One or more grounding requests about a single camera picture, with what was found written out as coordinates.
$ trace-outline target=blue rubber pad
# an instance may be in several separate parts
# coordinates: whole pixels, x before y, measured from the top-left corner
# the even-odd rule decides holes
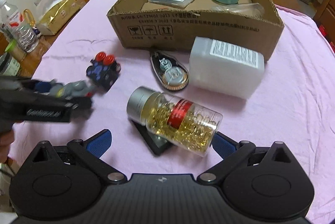
[[[112,133],[106,130],[99,137],[87,144],[86,150],[92,153],[95,157],[100,158],[112,144]]]
[[[236,151],[236,147],[225,140],[218,134],[215,134],[212,140],[213,149],[221,156],[222,159],[227,158]]]

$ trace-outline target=glass jar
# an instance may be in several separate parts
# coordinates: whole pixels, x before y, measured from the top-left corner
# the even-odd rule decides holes
[[[19,76],[21,65],[9,53],[5,52],[0,57],[0,75],[2,76]]]
[[[9,52],[18,62],[22,62],[26,56],[26,53],[17,45],[16,40],[12,40],[5,51]]]
[[[128,117],[149,132],[204,156],[222,115],[177,96],[141,86],[130,96]]]

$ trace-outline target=silver bottle cap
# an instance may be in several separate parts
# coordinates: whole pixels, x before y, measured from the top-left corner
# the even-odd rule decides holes
[[[161,59],[160,60],[160,69],[162,69],[162,71],[166,71],[168,69],[170,69],[172,67],[172,63],[170,62],[170,60],[168,59]]]
[[[168,85],[177,86],[184,81],[184,73],[178,66],[169,68],[165,71],[164,75]]]
[[[127,114],[129,119],[144,126],[145,122],[141,121],[141,112],[149,97],[155,93],[157,93],[157,95],[160,94],[159,92],[145,86],[138,87],[128,99]]]

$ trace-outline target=pink tablecloth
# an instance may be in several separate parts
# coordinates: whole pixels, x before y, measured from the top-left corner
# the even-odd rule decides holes
[[[154,157],[127,119],[127,100],[137,87],[161,87],[151,71],[148,51],[124,49],[111,27],[106,14],[116,1],[90,0],[44,55],[34,78],[64,83],[86,79],[90,60],[106,51],[122,65],[117,82],[105,95],[93,97],[95,110],[87,121],[16,125],[10,156],[22,163],[40,140],[65,145],[107,128],[113,144],[102,160],[128,178],[135,172],[197,176],[221,160],[212,148],[205,158],[177,147]],[[191,86],[178,95],[222,113],[219,130],[234,140],[247,139],[258,146],[284,141],[315,187],[308,218],[329,223],[335,217],[335,55],[312,19],[281,7],[278,12],[285,23],[283,34],[261,85],[247,102]],[[188,67],[188,54],[174,55]]]

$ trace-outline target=gold packaging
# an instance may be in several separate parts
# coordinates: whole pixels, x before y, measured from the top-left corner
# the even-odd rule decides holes
[[[55,35],[79,9],[78,0],[63,0],[53,6],[36,27],[43,35]]]

